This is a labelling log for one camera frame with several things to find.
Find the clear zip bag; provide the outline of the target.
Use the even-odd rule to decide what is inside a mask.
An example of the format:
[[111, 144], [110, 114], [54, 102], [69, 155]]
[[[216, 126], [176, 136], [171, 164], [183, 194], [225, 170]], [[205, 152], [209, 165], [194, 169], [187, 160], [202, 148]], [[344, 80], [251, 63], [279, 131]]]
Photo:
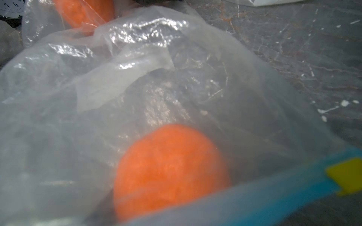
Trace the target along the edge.
[[[274, 226], [362, 189], [362, 152], [267, 63], [185, 3], [73, 29], [26, 1], [24, 48], [1, 70], [1, 225]], [[120, 222], [118, 163], [168, 124], [205, 134], [232, 185]]]

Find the orange bag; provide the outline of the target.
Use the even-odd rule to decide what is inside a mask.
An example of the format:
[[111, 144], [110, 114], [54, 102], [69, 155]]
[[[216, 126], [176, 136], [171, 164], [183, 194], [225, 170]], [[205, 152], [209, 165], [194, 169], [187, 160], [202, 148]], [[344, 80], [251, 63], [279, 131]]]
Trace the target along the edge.
[[113, 1], [107, 0], [54, 0], [61, 17], [73, 28], [82, 25], [98, 27], [115, 19]]
[[118, 163], [113, 204], [120, 222], [195, 201], [232, 185], [217, 146], [202, 132], [164, 125], [134, 142]]

